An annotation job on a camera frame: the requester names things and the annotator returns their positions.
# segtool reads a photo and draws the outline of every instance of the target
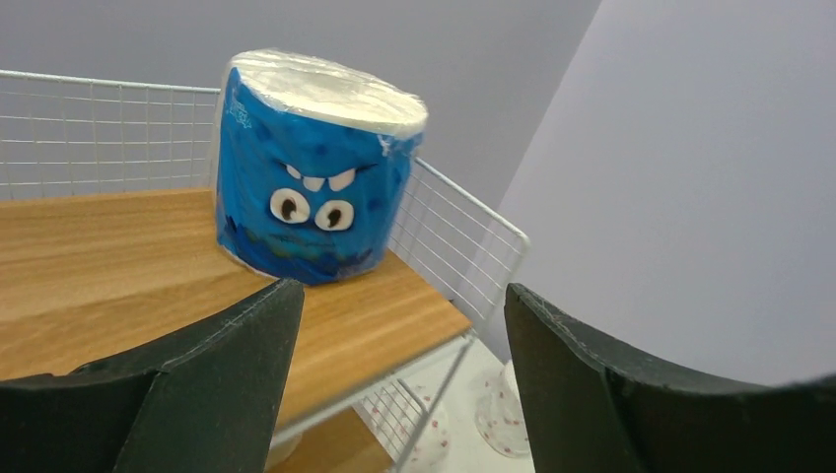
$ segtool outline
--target grey wall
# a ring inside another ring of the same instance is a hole
[[[696,369],[836,370],[834,58],[832,1],[605,0],[500,208],[520,280]]]
[[[422,156],[496,206],[597,4],[4,0],[0,68],[218,87],[242,50],[319,55],[422,96]]]

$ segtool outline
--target plastic wrap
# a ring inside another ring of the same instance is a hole
[[[426,120],[417,97],[334,62],[233,57],[211,147],[218,242],[311,285],[375,268]]]

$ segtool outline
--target white wire rack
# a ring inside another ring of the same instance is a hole
[[[0,200],[206,186],[219,92],[0,70]],[[528,246],[520,230],[417,160],[389,248],[475,329],[289,426],[272,444],[353,405],[399,471]],[[402,380],[450,358],[430,403]],[[381,411],[392,415],[375,415]]]

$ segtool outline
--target blue packaging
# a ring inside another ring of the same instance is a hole
[[[222,94],[218,242],[256,271],[309,285],[380,264],[423,133],[394,137],[278,109],[238,67]]]

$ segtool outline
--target wooden shelf board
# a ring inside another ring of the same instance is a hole
[[[267,473],[383,472],[392,460],[352,409],[302,435],[290,457]]]
[[[0,379],[67,373],[263,288],[217,247],[212,215],[208,189],[0,203]],[[367,275],[306,288],[279,424],[469,327],[393,254]]]

